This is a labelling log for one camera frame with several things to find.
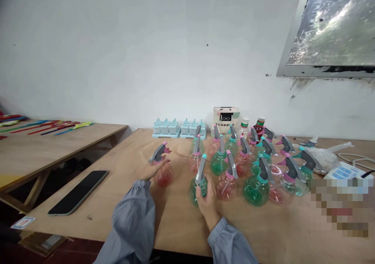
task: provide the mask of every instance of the hand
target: hand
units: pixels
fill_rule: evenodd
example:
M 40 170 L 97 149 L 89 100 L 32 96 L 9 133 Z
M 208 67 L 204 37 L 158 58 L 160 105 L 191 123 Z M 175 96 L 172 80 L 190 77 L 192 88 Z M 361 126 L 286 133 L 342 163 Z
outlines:
M 161 169 L 163 165 L 171 161 L 170 159 L 166 158 L 165 155 L 162 155 L 161 157 L 163 158 L 163 160 L 158 164 L 155 164 L 154 162 L 147 162 L 145 166 L 139 168 L 136 172 L 137 179 L 150 180 L 152 177 L 155 176 L 157 171 Z
M 199 209 L 206 220 L 206 224 L 210 232 L 215 228 L 216 224 L 220 221 L 220 215 L 216 210 L 216 191 L 215 184 L 212 178 L 208 175 L 204 175 L 207 179 L 207 195 L 202 197 L 200 187 L 196 188 L 196 200 L 198 202 Z

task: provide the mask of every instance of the smartphone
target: smartphone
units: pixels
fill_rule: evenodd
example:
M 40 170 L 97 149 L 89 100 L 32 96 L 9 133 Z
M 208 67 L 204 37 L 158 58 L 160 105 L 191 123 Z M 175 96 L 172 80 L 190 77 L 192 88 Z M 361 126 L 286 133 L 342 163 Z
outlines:
M 91 192 L 107 176 L 107 170 L 96 170 L 90 172 L 77 186 L 73 188 L 61 201 L 57 203 L 48 215 L 70 215 L 76 211 L 81 203 L 91 194 Z

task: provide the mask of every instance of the sticker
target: sticker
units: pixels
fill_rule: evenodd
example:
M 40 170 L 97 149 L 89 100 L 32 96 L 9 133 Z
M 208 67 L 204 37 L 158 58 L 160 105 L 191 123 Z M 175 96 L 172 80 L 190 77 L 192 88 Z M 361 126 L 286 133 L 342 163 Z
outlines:
M 51 248 L 59 239 L 61 239 L 63 236 L 60 235 L 52 235 L 50 236 L 44 243 L 42 243 L 42 247 L 49 249 Z
M 25 216 L 24 218 L 21 218 L 15 224 L 13 224 L 13 226 L 11 228 L 22 230 L 22 229 L 26 228 L 26 226 L 29 225 L 31 222 L 33 222 L 35 219 L 36 219 L 35 217 Z

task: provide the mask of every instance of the brown liquid bottle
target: brown liquid bottle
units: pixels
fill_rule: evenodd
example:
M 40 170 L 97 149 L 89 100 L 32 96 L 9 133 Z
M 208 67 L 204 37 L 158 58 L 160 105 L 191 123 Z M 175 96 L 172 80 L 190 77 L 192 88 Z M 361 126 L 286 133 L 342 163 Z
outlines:
M 257 123 L 253 126 L 255 128 L 255 131 L 258 134 L 258 140 L 260 141 L 261 137 L 264 134 L 263 126 L 264 126 L 264 121 L 266 120 L 265 117 L 260 116 L 258 117 Z

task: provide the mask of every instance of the wooden table frame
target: wooden table frame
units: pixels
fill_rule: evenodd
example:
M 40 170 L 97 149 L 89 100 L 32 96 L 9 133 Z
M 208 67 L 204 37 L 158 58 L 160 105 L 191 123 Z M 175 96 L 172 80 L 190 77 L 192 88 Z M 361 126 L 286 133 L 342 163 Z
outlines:
M 51 172 L 52 169 L 58 167 L 60 164 L 62 164 L 64 162 L 70 160 L 78 152 L 82 152 L 82 151 L 84 151 L 84 150 L 86 150 L 88 148 L 89 149 L 94 149 L 94 150 L 101 150 L 101 151 L 109 151 L 109 150 L 111 150 L 113 147 L 115 147 L 117 145 L 117 139 L 116 139 L 116 134 L 117 133 L 118 132 L 116 132 L 115 134 L 112 134 L 109 137 L 106 137 L 106 138 L 104 138 L 104 139 L 102 139 L 102 140 L 100 140 L 98 142 L 93 142 L 91 145 L 86 146 L 86 147 L 84 147 L 82 149 L 79 149 L 79 150 L 77 150 L 76 152 L 70 154 L 67 157 L 61 158 L 61 160 L 57 161 L 56 163 L 54 163 L 51 166 L 47 166 L 42 171 L 40 171 L 38 173 L 35 173 L 35 174 L 27 177 L 26 179 L 20 181 L 20 182 L 16 182 L 15 184 L 11 185 L 10 187 L 7 187 L 6 189 L 0 191 L 0 201 L 2 201 L 3 203 L 5 203 L 5 204 L 7 204 L 7 205 L 9 205 L 11 207 L 13 207 L 14 209 L 18 210 L 20 213 L 28 214 L 32 210 L 32 208 L 33 208 L 33 206 L 34 206 L 34 204 L 35 204 L 35 202 L 36 202 L 36 200 L 37 200 L 37 198 L 38 198 L 38 196 L 39 196 L 39 194 L 40 194 L 40 192 L 41 192 L 44 184 L 46 183 L 47 178 L 48 178 L 48 176 L 49 176 L 49 174 L 50 174 L 50 172 Z M 99 145 L 99 144 L 101 144 L 101 143 L 103 143 L 103 142 L 105 142 L 107 140 L 109 140 L 112 148 L 97 146 L 97 145 Z M 14 189 L 17 189 L 18 187 L 24 185 L 25 183 L 28 183 L 28 182 L 32 181 L 35 178 L 37 178 L 37 180 L 35 181 L 34 186 L 32 187 L 32 189 L 31 189 L 31 191 L 30 191 L 30 193 L 29 193 L 29 195 L 28 195 L 28 197 L 27 197 L 27 199 L 26 199 L 26 201 L 24 203 L 20 202 L 16 198 L 14 198 L 11 195 L 9 195 L 9 192 L 13 191 Z

